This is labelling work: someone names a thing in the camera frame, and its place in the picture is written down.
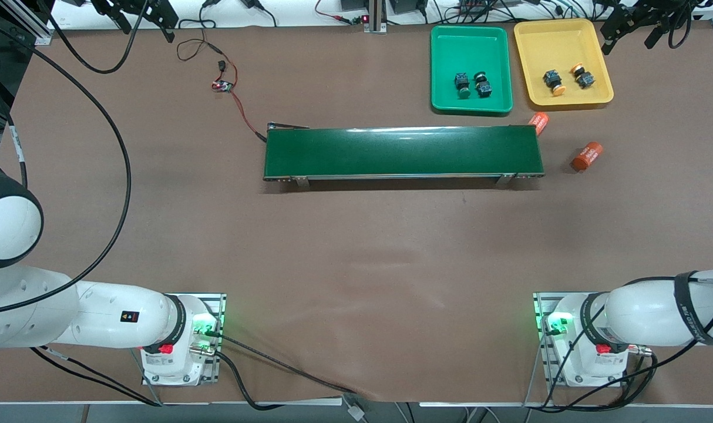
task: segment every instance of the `yellow tray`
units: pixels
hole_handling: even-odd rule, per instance
[[[529,98],[536,105],[598,105],[612,100],[614,92],[599,40],[592,22],[586,19],[521,22],[514,28],[518,54]],[[578,62],[594,75],[594,85],[581,89],[571,74]],[[566,91],[555,97],[542,81],[544,73],[555,69]]]

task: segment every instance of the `orange cylinder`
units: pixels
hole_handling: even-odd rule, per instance
[[[603,150],[604,148],[601,147],[599,142],[592,141],[573,159],[571,166],[579,171],[589,169],[589,166],[594,163],[594,160],[601,155]]]
[[[536,112],[534,113],[534,117],[529,121],[529,125],[534,125],[534,127],[537,129],[537,136],[544,131],[544,127],[547,126],[547,123],[550,121],[550,117],[547,116],[547,113],[544,112]]]

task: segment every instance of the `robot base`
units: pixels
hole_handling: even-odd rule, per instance
[[[540,334],[560,332],[557,335],[544,335],[542,354],[548,389],[560,366],[563,366],[563,371],[554,383],[572,387],[604,385],[622,377],[627,367],[628,351],[599,354],[596,345],[585,335],[575,343],[568,360],[563,363],[563,358],[583,329],[579,317],[580,308],[588,294],[590,293],[534,294],[534,309],[537,319],[541,319],[537,322]]]
[[[218,381],[219,359],[215,356],[195,354],[193,348],[220,349],[218,339],[198,334],[199,330],[223,333],[223,316],[226,312],[225,294],[169,293],[176,295],[187,310],[184,334],[174,345],[171,354],[148,354],[141,351],[145,378],[158,386],[196,386]]]

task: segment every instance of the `brown table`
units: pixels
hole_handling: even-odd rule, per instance
[[[141,32],[123,69],[96,75],[55,41],[42,51],[100,99],[124,135],[133,201],[115,249],[91,280],[158,291],[228,293],[227,333],[378,401],[520,402],[537,346],[535,291],[599,291],[651,275],[713,268],[713,33],[697,22],[678,51],[646,51],[647,31],[607,58],[615,99],[553,112],[541,136],[547,176],[486,182],[313,185],[262,181],[265,146],[233,100],[214,94],[219,57],[181,63],[160,32]],[[182,31],[177,41],[196,35]],[[260,130],[526,123],[512,35],[515,108],[464,117],[429,107],[429,27],[209,31],[236,62],[237,93]],[[112,65],[126,37],[73,34]],[[120,211],[124,171],[97,110],[34,58],[13,109],[46,227],[24,263],[79,273]],[[584,174],[566,163],[589,141],[606,150]],[[16,174],[11,143],[0,163]],[[56,346],[129,385],[126,351]],[[660,358],[673,350],[660,349]],[[257,400],[335,395],[233,353]],[[533,400],[541,401],[542,372]],[[162,389],[164,401],[238,401],[220,383]],[[0,401],[117,401],[26,349],[0,350]],[[644,402],[713,404],[713,348],[663,368]]]

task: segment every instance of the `metal connector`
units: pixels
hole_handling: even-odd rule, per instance
[[[651,348],[643,345],[628,345],[628,353],[636,354],[640,357],[651,357],[654,355],[654,351]]]
[[[215,355],[216,349],[208,345],[190,345],[191,354],[200,354],[212,357]]]

